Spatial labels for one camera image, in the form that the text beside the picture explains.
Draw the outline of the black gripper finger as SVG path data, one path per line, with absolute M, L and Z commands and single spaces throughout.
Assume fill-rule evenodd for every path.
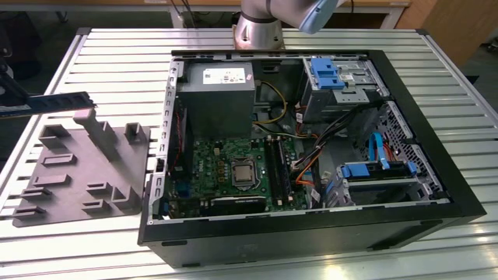
M 23 106 L 27 104 L 30 95 L 24 88 L 12 79 L 8 73 L 2 72 L 2 105 Z

